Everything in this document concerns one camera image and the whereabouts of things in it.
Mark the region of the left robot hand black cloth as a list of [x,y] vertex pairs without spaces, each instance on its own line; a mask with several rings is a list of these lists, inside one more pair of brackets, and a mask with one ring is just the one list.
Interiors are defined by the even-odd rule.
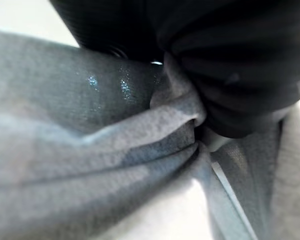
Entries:
[[300,0],[53,0],[78,45],[139,61],[171,57],[207,111],[216,151],[281,121],[300,100]]

